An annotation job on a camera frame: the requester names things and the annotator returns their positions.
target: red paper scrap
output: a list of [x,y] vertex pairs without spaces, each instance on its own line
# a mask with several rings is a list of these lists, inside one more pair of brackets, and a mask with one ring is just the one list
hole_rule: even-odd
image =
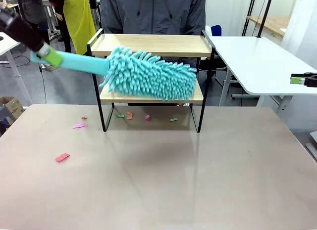
[[58,156],[58,157],[55,159],[55,161],[56,161],[56,162],[61,162],[62,160],[64,160],[66,157],[69,157],[69,156],[70,156],[69,154],[64,153],[64,154]]

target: pink paper scrap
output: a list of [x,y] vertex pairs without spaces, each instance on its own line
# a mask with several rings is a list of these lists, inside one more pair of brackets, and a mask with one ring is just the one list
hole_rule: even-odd
[[82,128],[82,127],[85,127],[85,126],[86,126],[85,124],[80,123],[80,124],[74,125],[73,129]]
[[62,160],[64,160],[66,157],[69,157],[69,156],[70,156],[69,154],[64,153],[64,154],[58,156],[58,157],[55,159],[55,161],[56,161],[56,162],[61,162]]

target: wooden shelf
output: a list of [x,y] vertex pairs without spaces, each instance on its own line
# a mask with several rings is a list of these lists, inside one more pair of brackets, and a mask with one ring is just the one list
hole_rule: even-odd
[[194,90],[194,95],[189,100],[174,100],[174,101],[163,101],[158,99],[137,97],[131,95],[119,95],[114,91],[108,92],[108,84],[104,86],[101,94],[100,100],[103,103],[192,103],[201,104],[203,103],[203,94],[199,87],[198,81],[196,80],[196,87]]
[[102,34],[91,47],[92,55],[108,56],[118,46],[166,57],[210,57],[211,54],[203,36]]
[[[254,23],[258,22],[259,25],[261,25],[263,17],[257,17],[257,16],[248,16],[247,17],[250,21],[253,21]],[[286,16],[268,16],[266,18],[264,27],[268,29],[269,31],[276,33],[280,36],[284,36],[285,32],[281,31],[281,29],[286,29],[289,23],[289,17]]]

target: green paper scrap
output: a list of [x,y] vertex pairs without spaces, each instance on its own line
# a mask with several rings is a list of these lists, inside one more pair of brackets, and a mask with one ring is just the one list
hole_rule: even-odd
[[124,115],[119,115],[119,114],[115,114],[116,115],[116,117],[118,117],[118,118],[124,118],[125,116]]

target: orange paper scrap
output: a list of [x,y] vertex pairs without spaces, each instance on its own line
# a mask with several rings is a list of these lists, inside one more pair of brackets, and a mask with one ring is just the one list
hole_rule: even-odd
[[127,119],[128,119],[128,120],[132,120],[132,117],[133,117],[133,114],[128,111],[128,117],[127,117]]

